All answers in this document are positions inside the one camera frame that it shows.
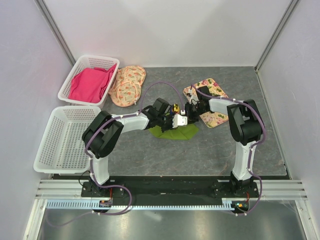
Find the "iridescent gold spoon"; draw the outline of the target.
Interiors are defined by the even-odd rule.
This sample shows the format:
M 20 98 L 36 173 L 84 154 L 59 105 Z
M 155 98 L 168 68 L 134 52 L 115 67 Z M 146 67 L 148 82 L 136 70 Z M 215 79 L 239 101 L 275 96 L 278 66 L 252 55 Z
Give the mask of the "iridescent gold spoon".
M 180 107 L 177 103 L 174 103 L 171 108 L 170 108 L 170 113 L 172 115 L 176 115 L 176 114 L 179 114 L 180 113 Z

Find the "green paper napkin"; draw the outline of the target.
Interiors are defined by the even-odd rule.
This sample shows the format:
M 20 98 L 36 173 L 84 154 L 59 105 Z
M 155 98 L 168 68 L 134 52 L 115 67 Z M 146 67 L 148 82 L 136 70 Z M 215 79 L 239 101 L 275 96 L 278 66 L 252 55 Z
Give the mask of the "green paper napkin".
M 193 123 L 172 128 L 171 122 L 163 122 L 150 127 L 148 131 L 159 139 L 187 141 L 198 133 L 199 128 Z

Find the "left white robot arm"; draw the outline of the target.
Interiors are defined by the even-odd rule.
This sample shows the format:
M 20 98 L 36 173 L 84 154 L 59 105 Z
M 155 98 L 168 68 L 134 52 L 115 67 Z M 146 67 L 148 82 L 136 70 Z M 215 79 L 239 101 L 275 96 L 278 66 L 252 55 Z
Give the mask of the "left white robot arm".
M 161 130 L 172 130 L 174 115 L 157 112 L 152 107 L 130 114 L 110 114 L 101 111 L 82 135 L 84 152 L 89 157 L 90 177 L 94 181 L 92 191 L 99 197 L 110 191 L 107 182 L 109 174 L 109 155 L 114 150 L 121 134 L 147 130 L 159 126 Z

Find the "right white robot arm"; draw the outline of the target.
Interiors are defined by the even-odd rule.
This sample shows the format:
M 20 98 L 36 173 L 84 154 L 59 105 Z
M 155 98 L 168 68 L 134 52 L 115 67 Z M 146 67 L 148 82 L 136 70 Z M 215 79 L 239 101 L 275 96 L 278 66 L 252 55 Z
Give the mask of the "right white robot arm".
M 236 142 L 234 167 L 230 180 L 220 188 L 235 197 L 258 197 L 253 173 L 253 161 L 257 145 L 264 142 L 266 128 L 252 99 L 236 100 L 222 95 L 213 95 L 207 86 L 196 88 L 191 85 L 187 91 L 189 103 L 185 105 L 188 121 L 195 121 L 205 113 L 219 113 L 228 116 L 230 134 Z

